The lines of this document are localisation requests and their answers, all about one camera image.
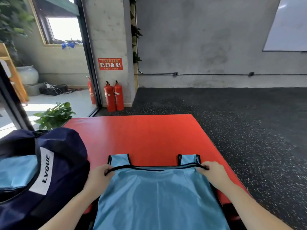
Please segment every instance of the red mat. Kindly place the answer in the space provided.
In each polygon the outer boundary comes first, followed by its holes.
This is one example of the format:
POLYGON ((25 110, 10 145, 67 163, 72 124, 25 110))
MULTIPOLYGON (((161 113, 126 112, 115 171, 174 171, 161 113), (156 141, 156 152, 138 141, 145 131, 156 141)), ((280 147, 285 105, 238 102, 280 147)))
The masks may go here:
MULTIPOLYGON (((72 118, 65 127, 81 136, 91 168, 106 164, 113 154, 128 153, 136 166, 176 166, 178 154, 199 154, 202 162, 224 165, 230 179, 245 189, 190 114, 72 118)), ((230 202, 221 192, 219 198, 230 202)))

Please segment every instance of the window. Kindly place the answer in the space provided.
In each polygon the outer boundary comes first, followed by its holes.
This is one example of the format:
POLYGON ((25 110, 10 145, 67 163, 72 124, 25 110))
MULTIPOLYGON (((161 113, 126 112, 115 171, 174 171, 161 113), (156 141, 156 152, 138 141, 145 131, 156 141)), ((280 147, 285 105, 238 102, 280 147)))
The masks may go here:
POLYGON ((47 44, 77 42, 82 37, 74 0, 32 0, 38 23, 47 44))

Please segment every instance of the bag label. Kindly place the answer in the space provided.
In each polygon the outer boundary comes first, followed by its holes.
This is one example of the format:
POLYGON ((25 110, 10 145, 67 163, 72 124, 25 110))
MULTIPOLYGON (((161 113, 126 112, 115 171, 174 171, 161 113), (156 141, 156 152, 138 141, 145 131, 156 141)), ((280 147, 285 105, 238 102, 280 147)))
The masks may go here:
POLYGON ((54 153, 46 148, 41 147, 40 156, 41 156, 40 173, 34 184, 30 187, 29 191, 46 195, 52 177, 54 153))

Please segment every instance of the concrete pillar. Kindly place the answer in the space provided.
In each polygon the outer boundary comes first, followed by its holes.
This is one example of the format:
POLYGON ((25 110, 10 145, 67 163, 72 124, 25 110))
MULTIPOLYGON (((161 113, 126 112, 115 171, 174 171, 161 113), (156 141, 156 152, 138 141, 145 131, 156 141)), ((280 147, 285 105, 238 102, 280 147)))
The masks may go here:
POLYGON ((103 87, 117 80, 125 107, 135 97, 129 0, 82 0, 103 104, 103 87), (122 58, 123 70, 100 70, 98 58, 122 58))

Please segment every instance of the green plant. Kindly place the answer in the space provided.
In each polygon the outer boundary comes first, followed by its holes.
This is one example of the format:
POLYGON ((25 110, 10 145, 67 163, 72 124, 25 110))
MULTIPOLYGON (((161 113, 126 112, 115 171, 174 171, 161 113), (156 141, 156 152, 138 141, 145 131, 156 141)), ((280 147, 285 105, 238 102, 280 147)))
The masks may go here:
POLYGON ((129 1, 130 1, 130 5, 134 5, 137 0, 129 0, 129 1))
POLYGON ((64 123, 72 118, 71 115, 76 113, 71 111, 69 102, 60 103, 57 102, 56 106, 52 109, 48 109, 45 112, 35 113, 34 116, 40 117, 35 123, 39 123, 40 130, 52 130, 57 127, 61 127, 64 123))
POLYGON ((13 38, 27 37, 34 17, 28 12, 24 0, 0 0, 0 41, 7 46, 15 66, 22 65, 13 38))
POLYGON ((142 61, 142 60, 141 58, 138 57, 138 54, 134 51, 133 52, 133 63, 136 64, 139 61, 142 61))
POLYGON ((136 36, 137 38, 140 38, 140 36, 143 36, 140 33, 140 28, 137 28, 136 26, 134 26, 132 24, 131 24, 131 34, 132 34, 132 37, 136 36))

